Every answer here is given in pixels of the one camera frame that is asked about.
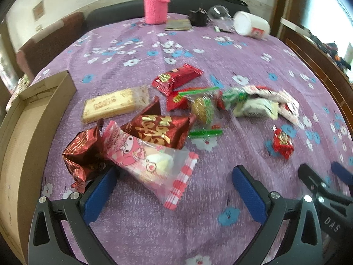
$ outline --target purple floral tablecloth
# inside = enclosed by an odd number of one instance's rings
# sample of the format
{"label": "purple floral tablecloth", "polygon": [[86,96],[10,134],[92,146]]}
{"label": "purple floral tablecloth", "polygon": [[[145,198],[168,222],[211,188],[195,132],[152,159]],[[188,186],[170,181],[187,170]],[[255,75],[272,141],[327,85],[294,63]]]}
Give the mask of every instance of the purple floral tablecloth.
{"label": "purple floral tablecloth", "polygon": [[[97,238],[119,265],[233,264],[259,228],[231,181],[232,169],[238,164],[243,164],[269,191],[276,190],[287,198],[303,195],[297,177],[302,163],[308,163],[336,189],[347,192],[332,175],[330,164],[337,160],[352,170],[351,135],[325,87],[281,41],[216,33],[212,27],[166,32],[164,25],[151,26],[134,19],[88,32],[36,77],[35,82],[69,70],[77,87],[49,152],[42,194],[56,200],[72,192],[73,178],[61,153],[79,131],[94,125],[80,121],[85,100],[150,85],[158,74],[184,63],[204,71],[202,77],[184,87],[209,86],[212,74],[225,86],[257,84],[285,89],[300,104],[300,123],[294,126],[282,117],[273,121],[222,113],[223,136],[185,143],[199,160],[175,211],[165,209],[132,177],[119,180],[98,220],[91,223]],[[151,100],[160,96],[162,113],[166,113],[165,97],[153,87],[149,92]],[[186,112],[176,111],[174,115],[182,113]],[[112,119],[122,125],[135,115],[133,112]],[[266,141],[273,137],[273,125],[293,138],[295,151],[288,161],[266,148]],[[67,231],[77,258],[84,260]],[[268,258],[273,257],[276,247]]]}

